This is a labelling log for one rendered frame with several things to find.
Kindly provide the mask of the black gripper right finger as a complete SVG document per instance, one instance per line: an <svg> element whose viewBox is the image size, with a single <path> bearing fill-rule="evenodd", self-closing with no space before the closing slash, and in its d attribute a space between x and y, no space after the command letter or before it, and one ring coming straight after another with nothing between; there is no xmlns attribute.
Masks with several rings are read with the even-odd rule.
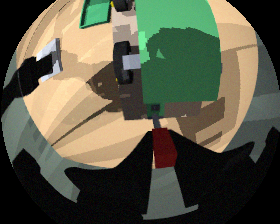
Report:
<svg viewBox="0 0 280 224"><path fill-rule="evenodd" d="M197 201L210 191L217 179L249 156L255 146L251 141L241 147L217 153L191 142L191 139L171 129L169 132L177 151L174 168L185 207L196 206Z"/></svg>

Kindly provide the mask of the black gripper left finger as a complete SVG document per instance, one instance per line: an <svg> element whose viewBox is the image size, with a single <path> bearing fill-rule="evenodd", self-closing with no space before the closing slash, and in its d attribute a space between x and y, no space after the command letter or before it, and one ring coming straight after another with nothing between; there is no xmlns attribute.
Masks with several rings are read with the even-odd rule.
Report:
<svg viewBox="0 0 280 224"><path fill-rule="evenodd" d="M114 168L69 167L66 177L79 189L101 196L132 199L141 214L147 213L151 187L152 131L147 131L124 161Z"/></svg>

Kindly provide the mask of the red-headed metal pin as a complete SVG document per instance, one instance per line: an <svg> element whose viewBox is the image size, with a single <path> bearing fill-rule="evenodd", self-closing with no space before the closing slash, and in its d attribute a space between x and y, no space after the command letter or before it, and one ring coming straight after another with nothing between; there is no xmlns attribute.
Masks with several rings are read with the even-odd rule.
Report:
<svg viewBox="0 0 280 224"><path fill-rule="evenodd" d="M152 114L152 149L154 149L155 169L164 167L175 167L177 151L174 141L170 137L167 127L161 128L160 118L157 114Z"/></svg>

